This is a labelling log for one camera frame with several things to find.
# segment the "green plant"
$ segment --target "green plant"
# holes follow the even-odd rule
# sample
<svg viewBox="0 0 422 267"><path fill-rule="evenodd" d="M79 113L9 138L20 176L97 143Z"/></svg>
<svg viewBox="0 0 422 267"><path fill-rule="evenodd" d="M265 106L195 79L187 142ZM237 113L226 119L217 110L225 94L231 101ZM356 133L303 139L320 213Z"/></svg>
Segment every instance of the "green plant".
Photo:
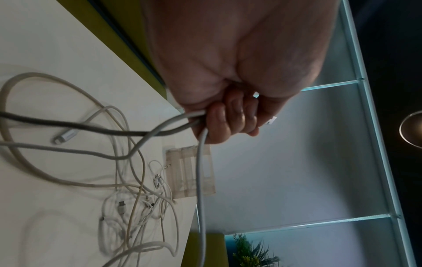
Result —
<svg viewBox="0 0 422 267"><path fill-rule="evenodd" d="M233 257L240 267L278 267L280 258L274 254L271 258L268 256L269 246L265 248L265 245L259 242L254 247L243 234L235 234L233 238L237 248L237 253L233 253Z"/></svg>

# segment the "wire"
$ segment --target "wire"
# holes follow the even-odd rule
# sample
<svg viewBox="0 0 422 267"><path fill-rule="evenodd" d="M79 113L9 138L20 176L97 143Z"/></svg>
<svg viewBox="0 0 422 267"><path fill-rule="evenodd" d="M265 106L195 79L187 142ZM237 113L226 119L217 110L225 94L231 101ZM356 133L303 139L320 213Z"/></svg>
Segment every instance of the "wire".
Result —
<svg viewBox="0 0 422 267"><path fill-rule="evenodd" d="M7 103L7 98L12 90L12 88L20 81L27 79L27 78L32 78L32 77L40 77L40 78L45 78L47 80L51 80L54 82L58 82L61 84L64 84L66 86L69 86L70 88L74 89L75 91L83 94L84 96L86 96L88 99L90 99L94 104L96 104L100 109L98 111L96 111L93 115L91 115L87 120L85 120L85 122L83 123L74 123L74 122L67 122L67 121L53 121L53 120L44 120L44 119L37 119L37 118L31 118L31 117L25 117L25 116L20 116L17 114L12 114L12 113L8 113L6 112L6 103ZM109 109L114 109L117 112L119 112L124 120L124 124L125 127L122 126L120 124L120 122L110 113ZM111 130L111 129L106 129L102 126L93 126L91 123L91 120L93 120L96 116L98 116L99 114L101 114L102 112L107 113L112 120L117 124L117 126L121 129L120 130ZM109 267L111 266L114 262L120 260L119 266L124 266L125 263L128 261L129 256L134 253L137 252L138 253L138 263L139 264L139 253L143 253L143 252L148 252L148 251L154 251L154 250L158 250L161 248L167 248L171 255L174 257L177 255L178 253L178 248L179 248L179 226L178 226L178 217L175 211L175 204L173 203L172 200L172 192L170 187L168 186L168 184L166 183L165 179L163 178L162 181L167 185L167 187L169 188L169 192L170 192L170 198L168 198L167 195L167 191L165 189L165 186L163 185L163 192L158 193L155 192L151 189L149 189L148 187L146 187L144 185L144 180L145 180L145 159L142 155L142 153L140 152L140 148L142 147L143 144L145 144L150 138L154 137L154 136L166 136L166 135L171 135L171 134L175 134L177 132L180 132L184 129L190 128L192 126L195 125L199 125L201 123L203 123L203 116L205 114L204 110L201 111L197 111L197 112L192 112L192 113L186 113L186 114L181 114L179 116L175 116L173 118L170 118L168 120L166 120L165 122L161 123L160 125L158 125L157 127L155 127L153 130L149 131L149 132L145 132L145 131L130 131L129 130L129 125L127 122L126 117L124 116L124 114L116 107L113 106L104 106L102 105L97 99L95 99L94 97L92 97L90 94L88 94L87 92L85 92L84 90L80 89L79 87L65 81L62 80L60 78L54 77L52 75L48 75L48 74L44 74L44 73L23 73L23 74L19 74L16 75L14 77L12 77L11 79L9 79L2 87L1 91L0 91L0 134L2 135L4 141L0 141L0 146L7 146L9 148L9 150L12 152L12 154L15 156L15 158L22 164L24 165L24 167L26 167L27 169L29 169L29 171L31 171L34 175L36 175L37 177L40 177L41 179L44 179L46 181L49 182L53 182L53 183L57 183L57 184L61 184L61 185L67 185L67 186L77 186L77 187L102 187L102 188L109 188L109 187L114 187L114 188L118 188L118 187L126 187L130 192L135 193L136 194L136 199L135 202L133 204L132 207L132 212L130 214L130 218L129 221L127 223L127 227L125 228L125 219L123 217L123 215L121 214L121 219L123 222L120 222L118 219L114 218L113 219L109 216L106 216L104 214L104 204L102 207L102 215L103 215L103 220L104 221L114 221L116 222L119 227L122 228L123 231L126 230L126 235L124 238L124 242L123 244L116 250L116 252L120 251L120 249L123 249L122 253L116 255L115 257L113 257L109 262L107 262L103 267ZM179 120L182 119L186 119L186 118L194 118L194 117L201 117L199 119L196 119L194 121L191 121L187 124L184 124L182 126L179 126L177 128L171 129L171 130L164 130L164 128L166 128L167 126L171 125L172 123L175 123ZM100 134L106 134L106 135L110 135L111 136L111 141L112 141L112 145L113 145L113 151L114 151L114 156L111 155L107 155L107 154L102 154L102 153L97 153L94 151L86 151L86 150L73 150L73 149L64 149L64 148L60 148L60 147L51 147L51 146L39 146L36 144L27 144L27 143L16 143L13 140L13 137L11 136L10 133L10 129L7 123L6 119L10 119L10 120L15 120L15 121L20 121L20 122L24 122L24 123L31 123L31 124L36 124L36 125L44 125L44 126L53 126L53 127L64 127L64 128L70 128L70 129L78 129L78 130L85 130L85 131L89 131L89 132L96 132L96 133L100 133ZM201 190L201 162L202 162L202 150L203 150L203 146L205 143L205 139L207 137L208 134L208 130L205 128L203 130L203 132L200 135L199 138L199 145L198 145L198 149L197 149L197 157L196 157L196 193L197 193L197 199L198 199L198 205L197 205L197 211L198 211L198 216L199 216L199 221L200 221L200 228L201 228L201 233L200 233L200 255L199 255L199 260L198 260L198 267L202 267L204 265L204 259L205 259L205 224L204 224L204 203L203 203L203 196L202 196L202 190ZM126 155L119 155L118 153L118 148L117 148L117 143L114 139L114 136L126 136L128 139L128 153ZM141 140L139 140L137 143L131 138L131 136L143 136L143 138ZM67 136L66 139L63 139L63 142L66 142L68 139L72 138L72 136ZM91 156L96 156L96 157L101 157L101 158L105 158L105 159L110 159L110 160L114 160L116 161L116 175L119 176L120 180L122 181L122 183L117 183L117 176L116 176L116 180L115 180L115 184L89 184L89 183L79 183L79 182L74 182L74 181L68 181L68 180L63 180L57 177L53 177L45 172L43 172L42 170L38 169L37 167L35 167L34 165L32 165L24 156L23 154L20 152L20 150L18 148L27 148L27 149L37 149L37 150L46 150L46 151L54 151L54 152L62 152L62 153L71 153L71 154L82 154L82 155L91 155ZM134 169L133 163L132 163L132 156L134 156L134 154L138 152L140 157L141 157L141 161L142 161L142 177L141 179L138 178L136 171ZM139 183L138 185L134 185L134 184L130 184L130 183L126 183L124 181L124 170L121 170L121 167L118 163L118 161L125 161L128 160L129 161L129 165L131 167L131 171L133 176L135 177L135 179L137 180L137 182ZM138 189L138 192L133 191L132 189L130 189L130 187L134 187ZM105 201L107 201L110 197L112 197L115 194L119 194L121 191L120 190L116 190L111 196L107 197L105 199ZM136 238L133 241L133 245L130 245L129 242L129 238L130 238L130 233L132 230L132 221L135 218L135 213L136 213L136 207L138 205L138 202L140 201L140 197L141 196L148 196L148 195L154 195L157 197L155 203L154 203L154 207L151 209L151 211L148 213L147 216L143 216L143 212L141 214L141 218L139 219L139 224L136 225L135 227L140 227L138 234L136 236ZM164 219L164 214L165 214L165 210L167 209L167 206L170 205L171 209L173 211L173 214L175 216L175 224L176 224L176 247L175 249L173 249L173 247L165 242L165 237L164 237L164 228L163 228L163 219ZM148 223L148 220L153 216L153 212L155 210L155 208L157 206L161 207L161 211L160 211L160 222L161 222L161 230L162 230L162 235L163 235L163 242L161 241L152 241L152 242L147 242L147 243L142 243L143 240L143 236L144 236L144 232L146 229L146 224ZM141 235L141 240L140 240L140 244L138 243L138 236ZM123 262L122 264L122 259L127 256L126 260Z"/></svg>

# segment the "dark background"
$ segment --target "dark background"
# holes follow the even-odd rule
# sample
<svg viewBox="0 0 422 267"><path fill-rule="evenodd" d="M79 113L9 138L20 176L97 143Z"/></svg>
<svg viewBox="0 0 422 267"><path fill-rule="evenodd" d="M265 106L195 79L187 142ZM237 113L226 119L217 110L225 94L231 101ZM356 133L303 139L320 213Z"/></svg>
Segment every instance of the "dark background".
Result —
<svg viewBox="0 0 422 267"><path fill-rule="evenodd" d="M422 0L349 0L404 218L422 266L422 150L398 129L422 110Z"/></svg>

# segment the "hand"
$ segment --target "hand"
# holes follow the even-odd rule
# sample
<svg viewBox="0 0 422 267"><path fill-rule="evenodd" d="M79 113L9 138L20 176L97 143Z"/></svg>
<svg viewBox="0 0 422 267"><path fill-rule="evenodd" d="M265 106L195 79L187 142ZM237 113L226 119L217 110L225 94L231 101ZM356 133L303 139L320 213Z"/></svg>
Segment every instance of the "hand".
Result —
<svg viewBox="0 0 422 267"><path fill-rule="evenodd" d="M338 0L144 0L153 62L207 143L256 136L320 72ZM198 137L202 127L193 129Z"/></svg>

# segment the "white table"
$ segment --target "white table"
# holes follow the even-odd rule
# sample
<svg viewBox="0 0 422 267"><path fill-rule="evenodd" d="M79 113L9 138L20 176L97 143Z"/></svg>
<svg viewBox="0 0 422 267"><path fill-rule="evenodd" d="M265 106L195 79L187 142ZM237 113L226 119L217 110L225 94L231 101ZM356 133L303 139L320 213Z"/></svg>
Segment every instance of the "white table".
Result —
<svg viewBox="0 0 422 267"><path fill-rule="evenodd" d="M0 85L13 75L28 71L58 76L102 103L120 108L132 130L152 129L179 114L55 0L2 1L0 48ZM78 121L93 110L93 104L75 91L36 79L18 85L8 102L10 112L69 121ZM56 132L52 128L12 129L16 141L45 145ZM195 143L191 131L184 131L154 138L142 152L147 162L153 159L163 162L166 148ZM105 136L86 132L65 146L113 152ZM0 154L0 266L103 265L108 258L98 250L98 219L102 201L112 190L47 183L16 165L7 149L0 148ZM90 178L106 176L95 182L114 180L113 161L35 150L25 150L24 154L34 165L63 179L88 182ZM135 165L141 170L138 159ZM176 205L181 225L177 257L173 258L165 249L149 252L142 257L142 266L180 266L195 204L195 198L184 198ZM170 208L164 228L166 241L175 245ZM149 235L151 240L159 241L160 228Z"/></svg>

